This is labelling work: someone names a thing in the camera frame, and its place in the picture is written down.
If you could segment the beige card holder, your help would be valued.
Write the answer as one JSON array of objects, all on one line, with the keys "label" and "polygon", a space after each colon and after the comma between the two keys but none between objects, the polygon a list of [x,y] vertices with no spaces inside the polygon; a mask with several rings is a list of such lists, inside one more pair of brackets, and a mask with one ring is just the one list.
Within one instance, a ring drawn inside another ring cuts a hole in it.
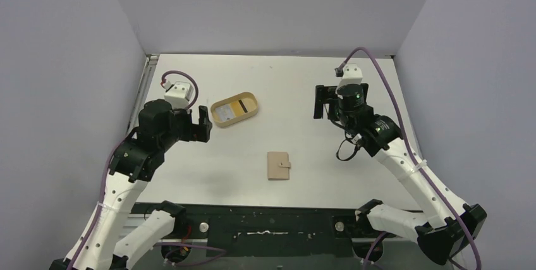
[{"label": "beige card holder", "polygon": [[291,163],[287,152],[270,151],[267,153],[267,179],[289,180]]}]

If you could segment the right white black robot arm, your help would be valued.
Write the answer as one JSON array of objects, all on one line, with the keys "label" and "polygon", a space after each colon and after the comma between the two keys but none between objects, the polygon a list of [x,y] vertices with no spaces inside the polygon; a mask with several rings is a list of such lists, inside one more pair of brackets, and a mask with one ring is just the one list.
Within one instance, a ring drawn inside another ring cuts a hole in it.
[{"label": "right white black robot arm", "polygon": [[344,130],[345,141],[387,168],[413,197],[420,212],[389,207],[372,199],[356,210],[355,227],[363,236],[377,231],[416,243],[432,262],[445,265],[474,241],[487,219],[479,204],[458,197],[405,144],[400,127],[367,105],[368,85],[315,87],[314,118],[327,118]]}]

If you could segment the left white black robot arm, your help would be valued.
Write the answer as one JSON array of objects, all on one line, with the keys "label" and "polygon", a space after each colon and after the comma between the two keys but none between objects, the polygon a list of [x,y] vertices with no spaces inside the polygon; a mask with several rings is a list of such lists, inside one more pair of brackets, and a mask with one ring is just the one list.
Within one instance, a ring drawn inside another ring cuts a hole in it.
[{"label": "left white black robot arm", "polygon": [[138,126],[118,144],[101,178],[99,198],[82,235],[51,269],[127,268],[133,257],[115,254],[119,234],[132,207],[155,171],[164,163],[165,153],[179,141],[210,139],[209,110],[199,106],[198,123],[189,109],[175,109],[163,99],[147,102],[138,114]]}]

